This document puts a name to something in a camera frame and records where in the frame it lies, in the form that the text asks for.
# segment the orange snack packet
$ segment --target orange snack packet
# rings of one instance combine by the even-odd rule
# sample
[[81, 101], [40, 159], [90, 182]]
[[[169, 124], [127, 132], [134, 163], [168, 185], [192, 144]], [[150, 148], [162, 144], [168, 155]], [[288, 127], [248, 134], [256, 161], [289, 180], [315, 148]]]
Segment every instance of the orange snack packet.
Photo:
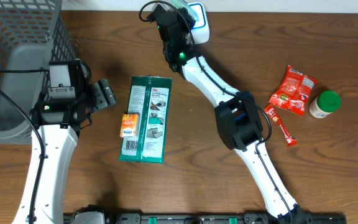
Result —
[[122, 138], [137, 136], [138, 118], [138, 114], [123, 114], [119, 136]]

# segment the red snack bag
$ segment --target red snack bag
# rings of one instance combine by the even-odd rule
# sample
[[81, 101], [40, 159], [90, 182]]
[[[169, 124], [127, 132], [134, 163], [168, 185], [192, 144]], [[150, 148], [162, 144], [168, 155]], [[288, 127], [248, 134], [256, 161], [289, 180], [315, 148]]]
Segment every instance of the red snack bag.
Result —
[[268, 102], [303, 116], [310, 91], [316, 83], [317, 80], [314, 78], [298, 72], [288, 65], [284, 81]]
[[293, 138], [291, 136], [291, 134], [287, 131], [287, 129], [285, 128], [285, 126], [283, 124], [283, 121], [281, 120], [281, 118], [277, 114], [277, 112], [274, 109], [274, 107], [271, 104], [269, 104], [269, 105], [266, 106], [264, 111], [277, 125], [279, 125], [279, 127], [283, 131], [285, 140], [287, 140], [287, 146], [296, 145], [296, 139]]

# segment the white label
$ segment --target white label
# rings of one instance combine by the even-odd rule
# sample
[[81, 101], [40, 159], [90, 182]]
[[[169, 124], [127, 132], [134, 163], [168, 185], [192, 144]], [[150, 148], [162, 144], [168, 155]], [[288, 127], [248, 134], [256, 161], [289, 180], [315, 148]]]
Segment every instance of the white label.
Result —
[[307, 86], [307, 87], [309, 87], [309, 88], [313, 88], [314, 83], [313, 83], [313, 81], [311, 81], [310, 79], [308, 79], [307, 76], [305, 76], [305, 78], [304, 78], [303, 81], [302, 81], [302, 85], [305, 85], [305, 86]]
[[149, 110], [147, 112], [146, 135], [143, 147], [144, 157], [162, 157], [168, 95], [168, 88], [152, 87], [151, 89]]
[[303, 75], [303, 73], [299, 72], [298, 70], [295, 70], [293, 68], [290, 69], [290, 72], [296, 73], [298, 75]]
[[309, 105], [309, 111], [311, 115], [313, 115], [315, 118], [325, 118], [330, 113], [322, 111], [318, 105], [317, 105], [317, 98], [313, 100], [313, 102]]
[[[131, 95], [129, 96], [128, 114], [138, 114], [138, 122], [141, 122], [142, 119], [145, 92], [146, 86], [132, 86]], [[139, 135], [136, 137], [124, 138], [121, 148], [122, 154], [127, 156], [136, 156], [138, 140]]]
[[132, 128], [126, 128], [122, 130], [122, 137], [134, 137], [135, 134], [132, 130]]

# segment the gray plastic basket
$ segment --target gray plastic basket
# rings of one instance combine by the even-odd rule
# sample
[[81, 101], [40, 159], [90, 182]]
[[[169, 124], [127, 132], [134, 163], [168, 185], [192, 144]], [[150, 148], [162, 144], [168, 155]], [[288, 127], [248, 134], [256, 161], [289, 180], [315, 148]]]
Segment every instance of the gray plastic basket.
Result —
[[[61, 0], [0, 0], [0, 69], [48, 68], [49, 61], [76, 58], [60, 17]], [[0, 73], [0, 89], [25, 112], [48, 85], [47, 73]], [[0, 96], [0, 142], [30, 144], [31, 129]]]

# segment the green cleaning pad package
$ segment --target green cleaning pad package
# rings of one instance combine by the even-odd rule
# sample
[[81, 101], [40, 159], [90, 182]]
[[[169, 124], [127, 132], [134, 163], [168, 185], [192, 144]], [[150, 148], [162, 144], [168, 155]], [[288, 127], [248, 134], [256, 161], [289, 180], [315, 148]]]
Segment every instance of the green cleaning pad package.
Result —
[[139, 115], [139, 134], [124, 137], [120, 161], [163, 163], [172, 79], [132, 77], [127, 114]]

